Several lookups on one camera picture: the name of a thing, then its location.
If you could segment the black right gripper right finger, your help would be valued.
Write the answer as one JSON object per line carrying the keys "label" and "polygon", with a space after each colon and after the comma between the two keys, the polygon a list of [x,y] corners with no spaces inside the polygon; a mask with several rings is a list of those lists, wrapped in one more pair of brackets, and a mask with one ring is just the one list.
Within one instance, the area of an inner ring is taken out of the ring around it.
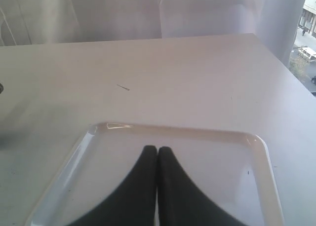
{"label": "black right gripper right finger", "polygon": [[158,151],[158,216],[161,226],[243,226],[191,180],[170,147]]}

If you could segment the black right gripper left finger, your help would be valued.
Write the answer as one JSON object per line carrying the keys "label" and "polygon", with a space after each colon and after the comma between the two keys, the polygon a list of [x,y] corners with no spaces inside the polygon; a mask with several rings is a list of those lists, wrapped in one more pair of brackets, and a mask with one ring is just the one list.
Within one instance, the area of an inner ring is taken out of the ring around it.
{"label": "black right gripper left finger", "polygon": [[156,209],[158,151],[145,146],[119,186],[72,226],[153,226]]}

